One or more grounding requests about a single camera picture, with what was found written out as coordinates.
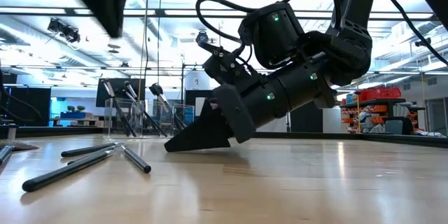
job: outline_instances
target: wooden tabletop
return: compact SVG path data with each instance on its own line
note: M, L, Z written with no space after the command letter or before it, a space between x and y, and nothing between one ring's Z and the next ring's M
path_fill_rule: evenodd
M448 150L368 141L252 139L166 153L163 139L121 152L36 192L27 179L63 167L61 151L101 135L25 140L0 168L1 224L448 223Z

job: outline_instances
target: ceiling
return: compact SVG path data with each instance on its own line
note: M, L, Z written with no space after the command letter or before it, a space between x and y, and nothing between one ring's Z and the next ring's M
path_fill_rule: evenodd
M229 1L259 8L278 0ZM440 23L429 21L433 14L426 2L398 1L412 19L419 20L414 24L425 36L432 38L434 48L444 54L448 50L447 31ZM206 31L216 45L228 50L237 47L236 43L220 38L204 27L195 17L195 2L127 0L123 37L110 39L80 0L0 0L2 70L32 75L34 80L48 84L96 85L99 77L138 78L141 71L137 68L148 64L151 70L147 71L147 84L158 82L165 87L180 87L182 62L202 64L210 56L194 42L199 31ZM290 4L306 31L324 32L330 25L332 0L292 0ZM149 9L147 21L142 14L146 5ZM226 7L210 2L205 2L202 7L207 9L204 12L213 26L237 35L242 20L237 11L228 11ZM52 18L77 28L80 42L67 43L65 38L48 31ZM412 79L408 76L420 70L445 71L427 49L414 45L418 39L389 0L374 0L370 18L368 31L374 40L371 72L346 88L399 78L408 81ZM248 56L249 50L245 50L242 57ZM262 68L255 57L249 63L256 69ZM120 68L123 64L130 68Z

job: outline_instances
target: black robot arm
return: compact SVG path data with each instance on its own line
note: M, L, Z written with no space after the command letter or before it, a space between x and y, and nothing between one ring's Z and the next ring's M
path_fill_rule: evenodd
M241 47L229 52L199 42L212 54L205 71L221 84L213 90L218 108L206 102L199 119L165 144L169 152L227 147L230 137L242 143L258 127L312 101L319 108L331 108L331 83L350 84L370 67L367 25L373 0L334 0L332 25L324 34L305 33L289 0L260 9L210 1L248 13L238 31ZM244 46L253 46L259 63L276 71L266 76L247 62L238 63Z

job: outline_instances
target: white ceiling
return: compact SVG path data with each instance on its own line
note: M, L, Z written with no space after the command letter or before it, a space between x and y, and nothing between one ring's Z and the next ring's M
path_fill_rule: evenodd
M265 6L267 4L271 4L278 0L229 0L233 1L237 4L259 8L261 6ZM408 12L431 12L431 9L428 7L424 0L398 0ZM173 8L184 8L184 9L193 9L195 7L196 0L148 0L148 8L149 9L173 9ZM0 7L2 6L10 6L10 7L54 7L54 8L84 8L83 3L80 0L0 0ZM144 8L145 0L128 0L127 7L128 8ZM291 6L296 11L308 10L308 11L331 11L333 4L332 0L292 0ZM224 6L219 6L215 3L204 3L203 8L210 9L224 9ZM389 0L374 0L374 5L372 11L376 12L396 12L396 8ZM120 39L110 39L106 32L102 29L101 26L98 25L97 21L91 17L64 17L59 16L61 21L66 23L67 25L71 25L72 27L78 28L81 35L81 42L75 43L73 45L67 46L67 43L64 42L64 39L51 34L47 30L48 23L52 15L15 15L15 16L6 16L0 15L0 28L1 25L7 26L11 29L19 30L17 36L21 39L28 40L33 47L31 50L34 50L33 53L35 55L43 55L41 50L45 50L45 48L49 48L51 46L51 50L48 49L48 52L55 53L55 50L59 47L61 50L59 52L60 55L70 55L71 57L77 59L77 61L84 62L83 65L89 67L95 66L110 66L110 67L119 67L123 62L128 63L131 67L140 67L142 60L142 48L145 48L143 43L144 38L144 21L140 17L126 17L124 21L124 36ZM237 35L237 28L241 19L238 18L211 18L209 19L210 23L215 27L220 27L221 30L227 32L232 35ZM149 22L152 22L156 27L158 27L158 23L160 23L160 31L161 36L164 38L163 42L158 43L158 38L154 35L149 29L147 29L148 37L150 38L150 42L148 42L148 53L150 57L150 62L148 65L150 67L156 67L157 59L159 59L159 66L162 67L179 67L181 65L181 60L183 56L185 56L184 60L187 64L201 64L203 63L210 55L207 51L204 51L196 46L195 43L177 43L177 46L174 45L173 40L180 39L182 41L187 41L190 39L191 41L196 37L199 30L207 30L204 28L203 24L199 22L197 18L194 17L163 17L163 18L150 18ZM329 21L325 20L300 20L301 25L305 30L313 30L317 29L320 31L325 31L326 27L329 25ZM396 40L392 40L391 38L384 38L387 36L391 36L392 28L400 23L400 21L370 21L368 25L368 30L371 36L374 39L374 49L375 46L386 48L387 50L393 51L392 45L396 42ZM221 44L228 50L235 48L237 45L233 42L227 41L225 39L220 40L219 36L213 34L211 31L207 32L209 37L216 39L216 44ZM405 45L409 45L410 40L406 40L403 42ZM108 44L113 44L120 46L118 50L119 53L112 54L108 51L110 48ZM9 51L0 51L0 58L2 59L2 64L6 65L7 59L11 60L11 55L14 55L14 60L17 61L18 58L23 59L19 60L22 65L30 65L30 64L39 64L39 65L61 65L66 64L65 62L57 63L57 60L52 62L49 61L46 57L42 56L40 58L36 57L31 61L28 56L22 54L17 54L17 48L7 48ZM426 52L421 51L421 48L417 48L420 51L419 54L427 55ZM376 55L376 59L374 59L373 67L377 69L381 69L384 64L392 64L399 62L401 60L406 60L407 57L411 56L403 56L405 53L394 54L393 56L387 57L387 63L383 62L385 59ZM249 50L246 50L242 57L248 57ZM146 54L143 51L143 58L146 58ZM250 63L255 67L260 67L259 63L256 62L256 59L253 57ZM414 62L408 62L400 68L405 66L410 66ZM422 64L430 64L431 62L422 62ZM20 74L25 74L27 71L21 71ZM36 71L28 71L29 74L35 74ZM139 74L139 71L105 71L105 70L92 70L92 71L73 71L66 70L63 73L58 73L60 76L66 72L74 72L75 76L78 74L79 76L87 75L90 79L91 83L95 83L95 80L98 76L131 76L135 74ZM169 74L179 74L179 71L170 71L167 69L163 69L160 71L163 75ZM166 79L170 78L173 81L178 82L178 76L166 76ZM79 83L79 81L74 78L73 83Z

